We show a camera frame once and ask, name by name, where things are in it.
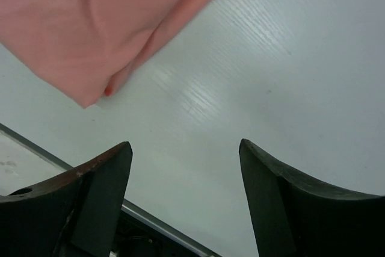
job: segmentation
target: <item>white surface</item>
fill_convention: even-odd
[[[383,0],[215,0],[82,110],[0,50],[0,122],[75,166],[129,140],[126,198],[224,257],[257,255],[238,144],[384,194]]]
[[[62,171],[0,131],[0,196],[52,178]]]

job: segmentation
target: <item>pink cloth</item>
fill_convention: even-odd
[[[83,107],[111,95],[209,0],[0,0],[0,42]]]

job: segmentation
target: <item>robotic claw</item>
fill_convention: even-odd
[[[322,182],[247,140],[239,154],[261,257],[385,256],[385,197]],[[217,256],[121,210],[131,161],[130,144],[121,143],[0,196],[0,256]]]

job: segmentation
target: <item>cloth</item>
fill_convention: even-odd
[[[0,42],[87,107],[117,91],[209,0],[0,0]]]

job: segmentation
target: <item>cloth fold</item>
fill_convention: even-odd
[[[87,107],[111,95],[209,0],[0,0],[0,42]]]

